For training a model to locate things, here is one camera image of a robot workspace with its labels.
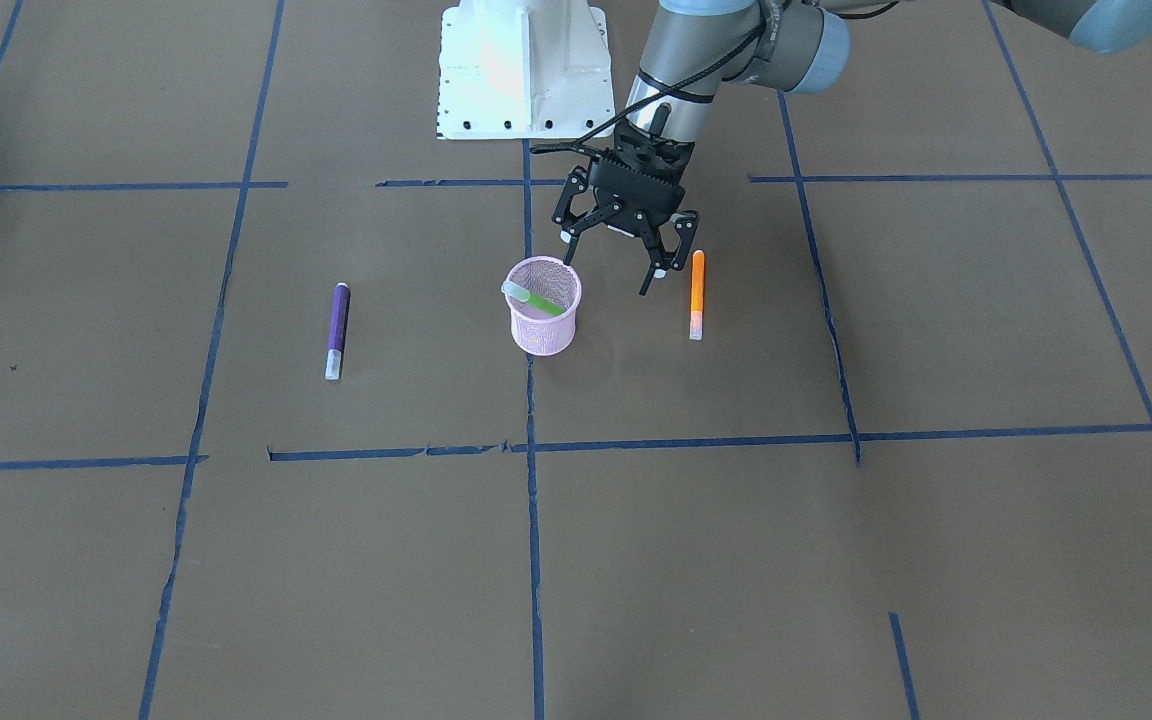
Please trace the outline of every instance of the light blue joint cap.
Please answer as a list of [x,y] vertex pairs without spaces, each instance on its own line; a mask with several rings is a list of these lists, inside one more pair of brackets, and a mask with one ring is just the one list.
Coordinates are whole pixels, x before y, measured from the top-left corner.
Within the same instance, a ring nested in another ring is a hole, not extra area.
[[847,31],[847,23],[833,13],[824,13],[824,28],[820,29],[820,46],[812,58],[812,63],[808,66],[799,84],[790,92],[797,94],[813,94],[829,90],[833,82],[841,76],[842,69],[847,67],[847,55],[851,54],[851,33]]
[[1117,53],[1152,35],[1152,0],[1097,0],[1069,41],[1097,53]]
[[726,15],[749,8],[758,0],[660,0],[660,6],[680,15]]

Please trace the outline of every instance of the green marker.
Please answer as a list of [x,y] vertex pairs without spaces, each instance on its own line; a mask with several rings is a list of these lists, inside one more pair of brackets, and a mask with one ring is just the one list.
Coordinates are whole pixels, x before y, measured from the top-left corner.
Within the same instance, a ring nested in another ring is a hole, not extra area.
[[552,314],[558,318],[559,314],[566,313],[566,309],[559,305],[552,300],[545,300],[535,291],[528,290],[525,287],[511,281],[503,281],[500,283],[500,291],[506,293],[507,296],[516,300],[517,302],[524,302],[526,305],[535,306],[536,310],[540,310],[541,313]]

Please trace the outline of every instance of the gray floor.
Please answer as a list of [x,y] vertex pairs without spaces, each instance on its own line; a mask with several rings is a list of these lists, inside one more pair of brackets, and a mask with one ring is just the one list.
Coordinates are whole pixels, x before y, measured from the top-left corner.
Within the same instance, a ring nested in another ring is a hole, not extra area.
[[444,5],[0,0],[0,719],[1152,717],[1152,38],[727,88],[705,340],[591,232],[528,359],[571,158],[435,141]]

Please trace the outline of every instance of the black cable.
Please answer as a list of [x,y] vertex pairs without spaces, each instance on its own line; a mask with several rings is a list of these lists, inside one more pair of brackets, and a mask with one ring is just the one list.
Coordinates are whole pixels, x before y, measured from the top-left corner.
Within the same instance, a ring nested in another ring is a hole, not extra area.
[[609,127],[613,127],[615,123],[621,122],[621,120],[626,119],[628,114],[634,113],[637,109],[646,108],[646,106],[653,104],[659,99],[662,99],[662,97],[670,94],[670,92],[681,90],[681,88],[687,88],[691,85],[691,83],[702,81],[704,78],[707,78],[708,76],[712,76],[712,74],[718,73],[719,69],[722,69],[723,65],[729,63],[733,58],[741,54],[742,50],[749,47],[751,41],[758,40],[758,38],[763,36],[764,28],[765,23],[761,22],[758,23],[758,26],[751,29],[751,31],[749,31],[749,33],[745,36],[744,40],[740,41],[740,45],[737,45],[736,47],[732,47],[730,53],[727,53],[726,55],[722,55],[722,58],[719,58],[717,61],[714,61],[713,65],[710,65],[708,68],[705,68],[699,73],[696,73],[694,76],[689,78],[673,83],[673,85],[667,86],[664,90],[655,92],[654,94],[649,94],[644,97],[643,100],[638,100],[632,105],[628,105],[627,108],[620,111],[620,113],[617,114],[612,115],[612,118],[604,120],[604,122],[600,126],[596,127],[594,129],[591,129],[591,131],[589,132],[585,132],[585,135],[582,135],[581,137],[576,138],[576,141],[571,141],[570,143],[567,142],[558,143],[558,145],[539,145],[531,149],[532,154],[538,154],[538,152],[552,152],[554,150],[570,150],[584,146],[585,142],[592,141],[593,137],[599,132],[602,132],[604,129],[607,129]]
[[835,14],[840,18],[844,18],[844,20],[869,20],[869,18],[877,18],[878,15],[881,15],[881,14],[886,13],[887,10],[890,10],[892,8],[895,8],[896,5],[900,5],[900,0],[896,0],[895,3],[884,5],[882,8],[878,8],[877,10],[870,10],[869,13],[835,13]]

